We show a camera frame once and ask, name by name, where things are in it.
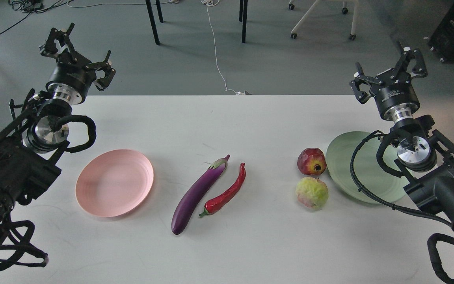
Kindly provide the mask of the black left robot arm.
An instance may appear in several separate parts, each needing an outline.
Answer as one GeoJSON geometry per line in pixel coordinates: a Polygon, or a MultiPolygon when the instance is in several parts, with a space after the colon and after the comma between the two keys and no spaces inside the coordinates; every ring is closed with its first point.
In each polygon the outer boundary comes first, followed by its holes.
{"type": "Polygon", "coordinates": [[[12,221],[16,204],[28,205],[56,181],[56,165],[63,153],[77,153],[93,146],[95,122],[72,113],[85,102],[89,88],[103,91],[116,71],[107,52],[93,62],[70,41],[68,29],[52,28],[40,54],[56,61],[45,90],[31,89],[24,102],[9,103],[12,121],[0,132],[0,271],[13,265],[45,267],[48,255],[31,244],[35,225],[29,220],[12,221]]]}

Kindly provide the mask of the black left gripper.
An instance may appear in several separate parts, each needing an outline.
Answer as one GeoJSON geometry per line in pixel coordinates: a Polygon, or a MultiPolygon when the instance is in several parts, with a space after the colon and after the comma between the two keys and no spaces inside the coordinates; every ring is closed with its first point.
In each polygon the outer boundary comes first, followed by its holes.
{"type": "Polygon", "coordinates": [[[72,92],[70,103],[76,105],[85,102],[92,83],[99,91],[105,91],[115,77],[116,70],[112,68],[109,60],[111,50],[108,50],[101,62],[89,61],[80,67],[73,65],[78,63],[77,52],[70,41],[73,28],[74,23],[66,30],[52,28],[45,43],[40,45],[40,54],[54,59],[57,63],[46,84],[46,90],[56,93],[59,88],[69,89],[72,92]]]}

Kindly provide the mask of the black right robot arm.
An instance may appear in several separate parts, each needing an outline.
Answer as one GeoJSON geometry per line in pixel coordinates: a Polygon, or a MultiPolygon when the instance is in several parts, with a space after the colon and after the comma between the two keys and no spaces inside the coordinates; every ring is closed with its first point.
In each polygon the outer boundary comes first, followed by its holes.
{"type": "MultiPolygon", "coordinates": [[[[420,108],[411,84],[413,78],[426,77],[427,68],[420,50],[398,45],[400,58],[396,66],[368,76],[360,63],[350,87],[361,104],[373,98],[380,118],[393,121],[389,133],[374,131],[355,148],[350,173],[358,191],[389,208],[416,217],[446,224],[454,232],[454,143],[440,131],[433,130],[430,115],[414,117],[420,108]],[[377,137],[381,144],[377,164],[391,176],[407,179],[405,193],[416,205],[410,209],[385,201],[360,182],[354,170],[358,151],[377,137]]],[[[454,284],[454,237],[435,233],[427,240],[430,262],[436,277],[454,284]]]]}

